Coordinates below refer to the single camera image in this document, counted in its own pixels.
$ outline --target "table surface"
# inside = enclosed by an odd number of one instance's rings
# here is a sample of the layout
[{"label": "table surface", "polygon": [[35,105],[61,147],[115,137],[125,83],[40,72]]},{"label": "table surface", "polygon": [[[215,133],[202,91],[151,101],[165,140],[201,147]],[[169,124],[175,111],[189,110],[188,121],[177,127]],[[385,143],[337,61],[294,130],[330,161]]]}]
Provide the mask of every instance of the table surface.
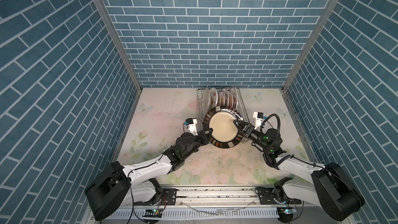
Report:
[{"label": "table surface", "polygon": [[[279,89],[240,89],[249,121],[253,111],[265,116],[277,113],[281,119],[281,147],[307,159],[297,130]],[[183,122],[196,117],[196,89],[144,88],[122,144],[118,161],[122,165],[152,159],[173,145],[182,133]],[[269,122],[276,127],[276,118]],[[175,172],[157,177],[163,185],[251,185],[273,184],[287,172],[268,167],[262,153],[251,142],[230,149],[211,144],[200,147]]]}]

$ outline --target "blue brick wall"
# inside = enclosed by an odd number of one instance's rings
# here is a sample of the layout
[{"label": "blue brick wall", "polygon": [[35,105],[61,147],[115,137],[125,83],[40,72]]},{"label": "blue brick wall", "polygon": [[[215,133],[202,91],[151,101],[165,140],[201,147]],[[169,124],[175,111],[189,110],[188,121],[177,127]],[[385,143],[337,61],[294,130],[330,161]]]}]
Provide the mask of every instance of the blue brick wall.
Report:
[{"label": "blue brick wall", "polygon": [[340,0],[288,89],[321,162],[366,200],[360,223],[396,223],[398,0]]},{"label": "blue brick wall", "polygon": [[0,223],[75,223],[136,89],[92,0],[0,0]]},{"label": "blue brick wall", "polygon": [[281,87],[327,0],[103,0],[144,87]]}]

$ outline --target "metal bracket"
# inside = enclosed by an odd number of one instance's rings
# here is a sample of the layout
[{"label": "metal bracket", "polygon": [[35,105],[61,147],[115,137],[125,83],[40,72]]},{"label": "metal bracket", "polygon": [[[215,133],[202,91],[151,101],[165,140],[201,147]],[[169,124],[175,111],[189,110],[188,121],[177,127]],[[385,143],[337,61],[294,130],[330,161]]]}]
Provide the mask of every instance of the metal bracket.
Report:
[{"label": "metal bracket", "polygon": [[[260,200],[261,205],[270,205],[270,204],[280,204],[274,198],[272,191],[274,188],[266,188],[266,187],[257,187],[256,193],[258,195],[258,199]],[[299,199],[290,199],[289,204],[301,204],[301,200]]]},{"label": "metal bracket", "polygon": [[[176,205],[177,189],[163,189],[163,195],[166,197],[166,205]],[[149,202],[135,202],[134,206],[153,206]],[[164,206],[164,197],[161,197],[160,205]]]}]

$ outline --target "white robotic arm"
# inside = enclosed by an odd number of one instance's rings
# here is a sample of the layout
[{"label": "white robotic arm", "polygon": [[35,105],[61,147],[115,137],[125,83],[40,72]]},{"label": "white robotic arm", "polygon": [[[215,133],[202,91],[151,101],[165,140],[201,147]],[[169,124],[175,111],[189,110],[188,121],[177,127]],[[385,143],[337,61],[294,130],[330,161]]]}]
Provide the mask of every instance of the white robotic arm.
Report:
[{"label": "white robotic arm", "polygon": [[[272,116],[278,119],[278,129],[271,128],[263,133],[262,124]],[[255,117],[263,119],[262,113],[258,113]],[[197,132],[196,123],[196,119],[187,119],[185,124],[190,133],[183,133],[173,146],[152,160],[126,166],[114,162],[106,167],[85,190],[95,219],[102,220],[108,217],[120,205],[141,201],[157,204],[163,189],[154,178],[176,171],[188,156],[209,143],[212,129]],[[308,181],[304,183],[285,177],[276,182],[273,194],[277,202],[283,204],[292,198],[311,202],[322,207],[338,221],[358,211],[364,204],[356,186],[337,164],[313,163],[286,154],[280,156],[286,152],[280,147],[282,143],[279,133],[280,121],[276,114],[265,118],[260,126],[261,132],[250,123],[241,121],[234,123],[239,133],[249,138],[252,146],[263,153],[268,166]]]}]

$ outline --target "plate rim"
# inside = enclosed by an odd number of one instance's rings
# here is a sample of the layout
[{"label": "plate rim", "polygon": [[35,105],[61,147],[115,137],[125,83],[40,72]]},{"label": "plate rim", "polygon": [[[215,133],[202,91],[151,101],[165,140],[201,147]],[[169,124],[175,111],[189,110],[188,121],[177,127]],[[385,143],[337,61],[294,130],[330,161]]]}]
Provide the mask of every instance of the plate rim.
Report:
[{"label": "plate rim", "polygon": [[[205,118],[203,120],[203,123],[205,125],[205,130],[207,130],[209,128],[209,123],[210,123],[210,119],[211,117],[216,114],[217,112],[220,111],[227,111],[232,113],[232,115],[234,115],[234,117],[236,118],[236,115],[239,116],[239,120],[243,120],[243,116],[240,112],[238,112],[235,108],[224,105],[224,106],[216,106],[213,107],[212,109],[210,109],[207,114],[205,115]],[[210,135],[209,137],[209,141],[212,145],[214,145],[215,147],[221,148],[221,149],[229,149],[232,147],[237,146],[243,139],[243,136],[239,134],[239,132],[236,134],[236,136],[228,141],[228,142],[221,142],[216,140],[212,135]]]}]

